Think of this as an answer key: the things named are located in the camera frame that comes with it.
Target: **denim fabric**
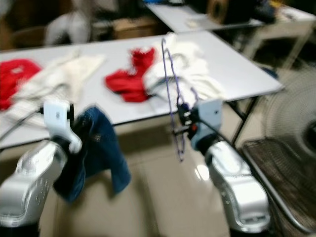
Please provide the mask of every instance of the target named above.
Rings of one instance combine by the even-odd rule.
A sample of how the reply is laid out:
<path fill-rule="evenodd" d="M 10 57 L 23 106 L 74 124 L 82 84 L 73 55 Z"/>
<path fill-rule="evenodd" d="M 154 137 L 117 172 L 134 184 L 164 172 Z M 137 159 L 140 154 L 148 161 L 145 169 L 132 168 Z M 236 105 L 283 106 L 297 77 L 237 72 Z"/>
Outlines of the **denim fabric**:
<path fill-rule="evenodd" d="M 106 169 L 111 170 L 114 192 L 121 192 L 129 184 L 131 174 L 110 121 L 97 107 L 89 108 L 77 120 L 88 131 L 87 136 L 79 154 L 69 155 L 54 183 L 56 192 L 72 202 L 81 193 L 85 178 Z"/>

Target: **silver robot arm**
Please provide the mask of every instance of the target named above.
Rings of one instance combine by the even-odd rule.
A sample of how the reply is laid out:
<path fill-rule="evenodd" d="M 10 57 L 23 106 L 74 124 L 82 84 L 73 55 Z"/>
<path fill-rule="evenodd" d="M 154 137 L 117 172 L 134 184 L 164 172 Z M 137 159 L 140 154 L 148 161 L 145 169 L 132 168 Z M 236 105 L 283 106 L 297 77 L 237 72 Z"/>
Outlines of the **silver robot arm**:
<path fill-rule="evenodd" d="M 25 153 L 15 172 L 0 186 L 1 237 L 21 236 L 20 233 L 38 236 L 35 232 L 48 191 L 60 176 L 67 154 L 78 153 L 82 147 L 80 138 L 71 129 L 73 105 L 67 101 L 47 101 L 42 112 L 51 140 L 44 140 Z"/>
<path fill-rule="evenodd" d="M 66 161 L 63 149 L 52 141 L 42 141 L 25 153 L 0 187 L 0 226 L 16 228 L 37 223 L 49 188 Z"/>
<path fill-rule="evenodd" d="M 182 123 L 174 134 L 188 133 L 191 146 L 205 157 L 210 177 L 219 190 L 231 230 L 256 234 L 270 226 L 269 200 L 248 164 L 218 132 L 222 124 L 219 99 L 197 101 L 192 109 L 178 107 Z"/>

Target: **white table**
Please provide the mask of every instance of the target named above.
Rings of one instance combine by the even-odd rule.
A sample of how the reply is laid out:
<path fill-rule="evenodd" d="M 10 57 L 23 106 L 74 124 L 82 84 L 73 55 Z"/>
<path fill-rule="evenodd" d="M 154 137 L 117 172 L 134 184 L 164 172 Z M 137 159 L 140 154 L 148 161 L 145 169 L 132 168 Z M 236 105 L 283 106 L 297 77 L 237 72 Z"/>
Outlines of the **white table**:
<path fill-rule="evenodd" d="M 279 38 L 296 38 L 287 60 L 283 64 L 282 70 L 292 66 L 306 41 L 309 39 L 316 17 L 312 14 L 297 10 L 289 6 L 282 6 L 277 14 L 274 24 L 265 25 L 263 22 L 251 19 L 248 23 L 219 25 L 211 21 L 206 14 L 197 13 L 189 6 L 169 6 L 161 4 L 147 4 L 153 14 L 164 22 L 172 31 L 176 33 L 195 31 L 216 31 L 227 29 L 244 29 L 246 27 L 257 27 L 255 33 L 248 40 L 242 53 L 253 59 L 257 50 L 265 40 Z M 241 49 L 239 42 L 234 45 L 236 49 Z"/>
<path fill-rule="evenodd" d="M 301 52 L 306 41 L 310 38 L 316 17 L 298 9 L 285 6 L 278 12 L 275 24 L 259 27 L 253 34 L 251 42 L 243 50 L 248 59 L 253 59 L 257 50 L 265 40 L 280 38 L 295 38 L 296 42 L 284 62 L 281 71 L 289 69 Z"/>
<path fill-rule="evenodd" d="M 206 14 L 197 13 L 187 5 L 147 4 L 146 6 L 175 33 L 202 30 L 215 31 L 263 25 L 263 22 L 254 19 L 251 19 L 248 23 L 220 25 L 211 21 Z"/>
<path fill-rule="evenodd" d="M 107 60 L 91 76 L 83 88 L 77 111 L 97 104 L 114 125 L 149 119 L 169 113 L 168 104 L 157 97 L 143 103 L 126 103 L 119 95 L 114 94 L 103 84 L 103 77 L 119 68 L 129 65 L 129 49 L 152 45 L 160 42 L 163 36 L 139 39 L 124 39 L 110 42 L 96 42 L 80 45 L 85 55 L 105 54 Z M 210 76 L 218 80 L 227 94 L 227 101 L 270 94 L 282 89 L 282 85 L 253 65 L 246 58 L 234 51 L 212 33 L 200 31 L 180 34 L 179 40 L 190 40 L 197 43 L 205 53 Z M 53 48 L 23 50 L 0 54 L 1 60 L 29 58 L 45 66 L 50 60 L 65 55 L 78 46 L 60 46 Z M 0 115 L 0 134 L 11 126 L 12 122 Z M 35 142 L 48 137 L 45 129 L 22 125 L 0 142 L 0 149 Z"/>

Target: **white towel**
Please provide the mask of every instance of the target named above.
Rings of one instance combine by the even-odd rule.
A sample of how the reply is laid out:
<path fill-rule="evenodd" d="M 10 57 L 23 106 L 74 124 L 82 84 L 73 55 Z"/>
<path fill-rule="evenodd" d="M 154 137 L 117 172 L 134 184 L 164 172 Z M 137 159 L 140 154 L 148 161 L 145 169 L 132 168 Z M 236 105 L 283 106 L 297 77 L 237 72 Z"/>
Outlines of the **white towel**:
<path fill-rule="evenodd" d="M 104 56 L 80 56 L 75 50 L 66 57 L 51 62 L 21 86 L 13 96 L 14 104 L 5 112 L 10 119 L 19 120 L 36 111 L 45 100 L 79 99 L 84 81 L 101 65 Z M 42 115 L 35 115 L 25 123 L 44 126 Z"/>
<path fill-rule="evenodd" d="M 209 76 L 207 62 L 203 59 L 202 50 L 193 42 L 178 42 L 174 33 L 168 33 L 165 37 L 165 48 L 168 48 L 173 60 L 173 67 L 176 76 L 179 79 L 179 87 L 184 100 L 192 107 L 196 101 L 192 93 L 193 88 L 198 98 L 205 100 L 207 98 L 225 99 L 225 91 L 221 84 Z M 153 66 L 144 75 L 144 85 L 149 95 L 157 95 L 168 100 L 167 88 L 164 80 L 164 66 L 162 60 L 161 44 L 157 43 L 156 61 Z M 170 60 L 165 52 L 167 76 L 173 77 L 170 66 Z M 169 84 L 171 102 L 175 103 L 177 98 L 176 84 L 172 80 Z"/>

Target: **cable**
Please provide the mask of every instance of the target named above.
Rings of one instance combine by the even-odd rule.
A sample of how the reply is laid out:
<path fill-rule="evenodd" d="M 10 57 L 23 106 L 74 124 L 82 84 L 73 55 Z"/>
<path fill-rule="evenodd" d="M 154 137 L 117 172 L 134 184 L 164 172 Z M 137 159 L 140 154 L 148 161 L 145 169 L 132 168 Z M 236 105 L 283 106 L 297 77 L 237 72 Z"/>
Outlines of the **cable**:
<path fill-rule="evenodd" d="M 28 114 L 27 116 L 25 116 L 24 118 L 18 120 L 16 122 L 16 124 L 11 127 L 7 132 L 5 132 L 1 137 L 0 137 L 0 141 L 2 141 L 4 138 L 6 138 L 11 132 L 13 132 L 14 130 L 16 130 L 18 128 L 18 126 L 20 126 L 25 120 L 29 119 L 30 117 L 34 116 L 36 113 L 41 113 L 43 110 L 43 108 L 41 107 L 39 110 L 33 111 L 30 114 Z"/>
<path fill-rule="evenodd" d="M 222 138 L 225 142 L 227 142 L 237 153 L 238 151 L 236 150 L 235 147 L 233 147 L 233 145 L 231 144 L 231 142 L 223 135 L 221 134 L 221 132 L 217 131 L 212 125 L 210 125 L 209 123 L 207 123 L 206 121 L 204 121 L 201 118 L 198 118 L 197 121 L 205 124 L 209 129 L 211 129 L 213 132 L 215 132 L 217 134 L 217 136 L 219 136 L 220 138 Z"/>

